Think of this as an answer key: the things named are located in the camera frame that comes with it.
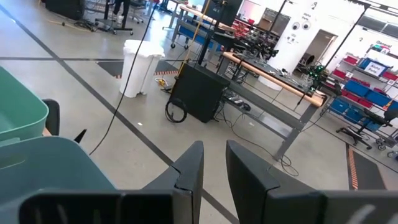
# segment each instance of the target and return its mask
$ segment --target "white column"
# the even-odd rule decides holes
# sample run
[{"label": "white column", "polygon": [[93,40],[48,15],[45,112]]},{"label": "white column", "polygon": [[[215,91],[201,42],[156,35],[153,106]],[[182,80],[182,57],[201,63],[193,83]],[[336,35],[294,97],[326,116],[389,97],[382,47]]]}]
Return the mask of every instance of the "white column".
[{"label": "white column", "polygon": [[[268,61],[274,68],[293,72],[294,68],[307,51],[312,40],[320,30],[316,17],[316,11],[320,7],[320,1],[307,2],[297,6],[296,15],[292,15],[285,31],[282,33],[275,49],[279,53]],[[259,77],[259,81],[270,88],[281,90],[282,87]]]}]

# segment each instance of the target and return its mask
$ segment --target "concrete floor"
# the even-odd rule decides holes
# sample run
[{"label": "concrete floor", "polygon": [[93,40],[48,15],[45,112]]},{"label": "concrete floor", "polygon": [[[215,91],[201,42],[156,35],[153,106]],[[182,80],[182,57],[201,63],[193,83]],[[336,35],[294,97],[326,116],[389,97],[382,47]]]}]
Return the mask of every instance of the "concrete floor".
[{"label": "concrete floor", "polygon": [[[162,30],[169,24],[170,16],[156,12],[154,18],[146,40],[163,45],[166,59],[184,58],[184,39],[181,37],[177,47],[171,49],[172,32]],[[83,32],[49,22],[62,19],[48,12],[43,5],[38,6],[37,1],[28,0],[0,0],[0,20],[0,66],[39,97],[57,100],[61,105],[61,136],[74,138],[87,128],[81,145],[86,152],[92,151],[103,137],[121,97],[120,80],[99,67],[95,59],[123,58],[124,41],[141,39],[145,24],[129,22],[127,26],[133,27],[133,36],[128,32],[118,35]],[[196,56],[194,53],[190,55],[191,58]],[[246,87],[294,116],[300,116],[308,106],[303,102],[294,111],[299,97],[287,91],[271,90],[253,77],[249,78]],[[139,189],[163,172],[170,160],[176,160],[194,141],[202,140],[206,193],[201,205],[201,223],[236,223],[237,215],[226,177],[226,140],[235,139],[263,159],[274,161],[263,149],[235,136],[224,123],[203,124],[191,116],[181,124],[168,122],[164,116],[168,98],[153,82],[146,96],[123,99],[120,114],[108,137],[92,155],[93,160],[117,188]],[[229,106],[225,113],[233,120],[239,116]],[[312,121],[318,117],[317,112]],[[316,189],[349,189],[346,142],[351,144],[352,140],[335,133],[345,125],[344,121],[328,113],[298,136],[287,151],[300,173],[296,177],[298,180]],[[275,152],[282,143],[274,133],[250,118],[238,120],[234,130],[270,152]],[[352,148],[379,166],[389,190],[398,190],[398,163],[386,157],[387,151],[367,151],[360,144]]]}]

